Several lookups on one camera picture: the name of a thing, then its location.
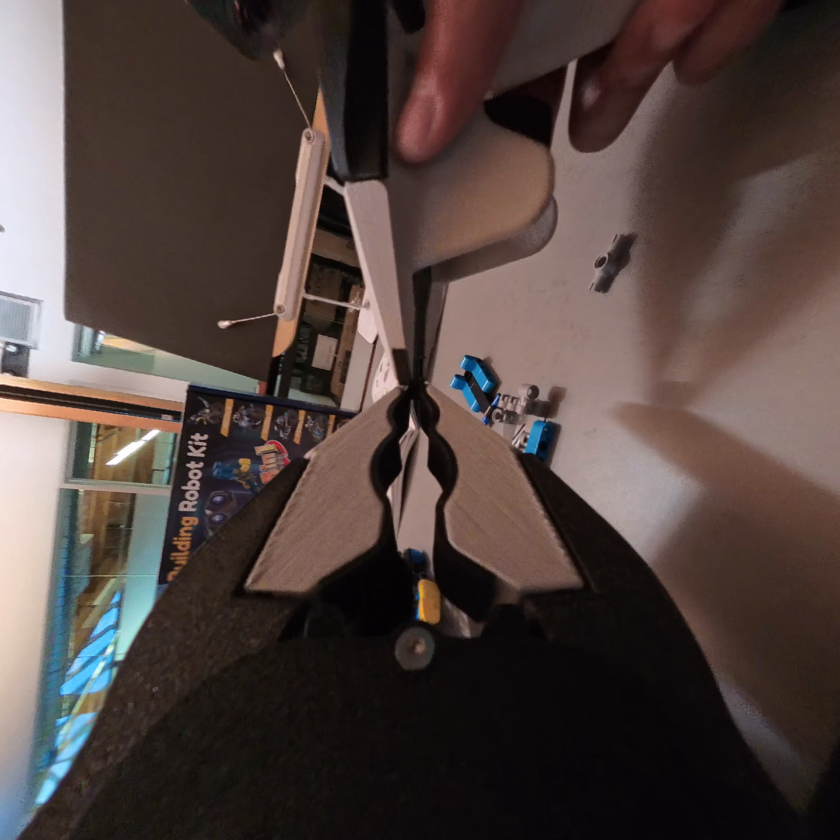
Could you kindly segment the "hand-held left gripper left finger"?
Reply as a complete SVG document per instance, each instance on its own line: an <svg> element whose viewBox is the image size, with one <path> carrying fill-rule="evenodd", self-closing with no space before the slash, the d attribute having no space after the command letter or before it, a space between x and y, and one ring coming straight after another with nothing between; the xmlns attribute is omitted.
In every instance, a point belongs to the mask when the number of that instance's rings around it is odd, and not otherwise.
<svg viewBox="0 0 840 840"><path fill-rule="evenodd" d="M408 390L398 386L311 451L247 592L309 595L394 537L387 491L403 471L410 409Z"/></svg>

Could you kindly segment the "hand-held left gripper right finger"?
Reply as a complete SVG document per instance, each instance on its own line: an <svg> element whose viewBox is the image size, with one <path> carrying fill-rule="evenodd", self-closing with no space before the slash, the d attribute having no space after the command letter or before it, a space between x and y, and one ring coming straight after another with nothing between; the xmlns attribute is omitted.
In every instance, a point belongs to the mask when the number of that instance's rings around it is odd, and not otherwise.
<svg viewBox="0 0 840 840"><path fill-rule="evenodd" d="M419 388L416 409L439 487L433 562L443 597L485 621L503 596L582 589L514 449L432 385Z"/></svg>

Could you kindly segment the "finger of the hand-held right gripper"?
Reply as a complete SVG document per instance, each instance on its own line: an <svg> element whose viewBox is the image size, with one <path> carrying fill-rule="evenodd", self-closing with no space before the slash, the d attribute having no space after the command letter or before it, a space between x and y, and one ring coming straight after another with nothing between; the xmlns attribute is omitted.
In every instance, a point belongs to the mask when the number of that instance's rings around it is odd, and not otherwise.
<svg viewBox="0 0 840 840"><path fill-rule="evenodd" d="M364 279L371 320L397 384L429 382L447 288L431 269L412 271L397 253L386 185L346 182L343 199Z"/></svg>

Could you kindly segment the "blue grey brick assembly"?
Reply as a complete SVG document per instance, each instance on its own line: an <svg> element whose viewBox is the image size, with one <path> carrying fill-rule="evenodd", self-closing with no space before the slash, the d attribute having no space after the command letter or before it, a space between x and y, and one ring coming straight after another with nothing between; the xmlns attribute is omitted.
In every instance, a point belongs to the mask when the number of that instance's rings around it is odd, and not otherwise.
<svg viewBox="0 0 840 840"><path fill-rule="evenodd" d="M550 402L535 384L522 384L514 393L499 392L490 399L482 423L499 426L501 435L520 454L550 460L561 426L550 417Z"/></svg>

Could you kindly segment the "grey connector with black pin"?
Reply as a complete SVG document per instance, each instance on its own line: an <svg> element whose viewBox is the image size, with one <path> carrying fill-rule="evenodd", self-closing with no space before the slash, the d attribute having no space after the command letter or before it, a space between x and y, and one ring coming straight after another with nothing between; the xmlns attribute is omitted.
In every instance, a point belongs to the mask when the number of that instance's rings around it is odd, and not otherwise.
<svg viewBox="0 0 840 840"><path fill-rule="evenodd" d="M609 249L599 255L593 265L593 279L590 290L599 294L606 294L613 287L616 278L627 266L636 234L616 234Z"/></svg>

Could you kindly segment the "grey desk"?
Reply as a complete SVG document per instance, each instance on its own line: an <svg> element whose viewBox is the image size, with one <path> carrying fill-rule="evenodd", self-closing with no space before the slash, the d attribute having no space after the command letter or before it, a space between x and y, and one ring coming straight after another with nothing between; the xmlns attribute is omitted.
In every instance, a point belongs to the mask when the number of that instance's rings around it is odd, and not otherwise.
<svg viewBox="0 0 840 840"><path fill-rule="evenodd" d="M433 374L472 353L560 388L553 469L654 568L801 809L838 739L838 46L838 3L809 7L703 87L665 74L606 151L559 136L552 242L448 290Z"/></svg>

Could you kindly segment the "person's right hand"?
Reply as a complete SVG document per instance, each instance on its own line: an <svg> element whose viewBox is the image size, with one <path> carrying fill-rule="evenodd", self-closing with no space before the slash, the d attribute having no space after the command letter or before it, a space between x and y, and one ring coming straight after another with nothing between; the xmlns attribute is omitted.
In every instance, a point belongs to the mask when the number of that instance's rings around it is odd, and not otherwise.
<svg viewBox="0 0 840 840"><path fill-rule="evenodd" d="M657 78L673 66L697 86L750 47L782 1L644 1L614 41L582 57L574 73L569 135L582 153L625 130ZM412 89L395 130L407 163L442 153L481 109L526 2L429 2Z"/></svg>

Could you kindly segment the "shelf with cardboard boxes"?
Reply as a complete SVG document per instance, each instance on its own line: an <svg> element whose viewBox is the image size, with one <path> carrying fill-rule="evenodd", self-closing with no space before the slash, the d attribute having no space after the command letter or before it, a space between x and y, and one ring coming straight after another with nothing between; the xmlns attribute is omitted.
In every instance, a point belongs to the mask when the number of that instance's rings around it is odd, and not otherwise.
<svg viewBox="0 0 840 840"><path fill-rule="evenodd" d="M375 349L359 332L363 302L343 196L326 185L297 320L277 324L267 393L359 411Z"/></svg>

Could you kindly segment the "blue yellow brick vehicle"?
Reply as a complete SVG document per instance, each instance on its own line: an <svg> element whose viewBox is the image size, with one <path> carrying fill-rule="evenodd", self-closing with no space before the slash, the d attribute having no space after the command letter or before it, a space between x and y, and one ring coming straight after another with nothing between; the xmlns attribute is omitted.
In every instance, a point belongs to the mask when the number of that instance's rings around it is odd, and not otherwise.
<svg viewBox="0 0 840 840"><path fill-rule="evenodd" d="M434 568L420 549L405 549L403 559L412 579L413 618L427 625L437 625L442 616L442 597L434 579Z"/></svg>

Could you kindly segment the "dark blue toy kit box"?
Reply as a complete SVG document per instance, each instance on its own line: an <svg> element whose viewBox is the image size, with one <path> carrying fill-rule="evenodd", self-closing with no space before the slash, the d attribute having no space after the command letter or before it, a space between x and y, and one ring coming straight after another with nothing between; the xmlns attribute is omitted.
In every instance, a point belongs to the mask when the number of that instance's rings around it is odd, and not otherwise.
<svg viewBox="0 0 840 840"><path fill-rule="evenodd" d="M356 413L191 384L185 394L158 585L295 459Z"/></svg>

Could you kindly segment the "blue beams black axle assembly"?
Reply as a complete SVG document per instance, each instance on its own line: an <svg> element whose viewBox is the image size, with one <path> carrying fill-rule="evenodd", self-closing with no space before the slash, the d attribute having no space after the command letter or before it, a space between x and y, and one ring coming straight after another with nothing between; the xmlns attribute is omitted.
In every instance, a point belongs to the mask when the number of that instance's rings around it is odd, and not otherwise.
<svg viewBox="0 0 840 840"><path fill-rule="evenodd" d="M471 354L463 356L459 370L449 387L464 397L471 412L488 417L497 403L498 378L488 363Z"/></svg>

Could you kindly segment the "wall vent grille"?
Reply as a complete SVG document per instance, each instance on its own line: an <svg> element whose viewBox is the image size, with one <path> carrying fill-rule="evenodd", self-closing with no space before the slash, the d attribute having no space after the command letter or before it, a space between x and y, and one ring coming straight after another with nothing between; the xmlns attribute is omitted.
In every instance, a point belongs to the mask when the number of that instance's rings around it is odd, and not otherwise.
<svg viewBox="0 0 840 840"><path fill-rule="evenodd" d="M43 302L1 292L1 341L35 350L39 346Z"/></svg>

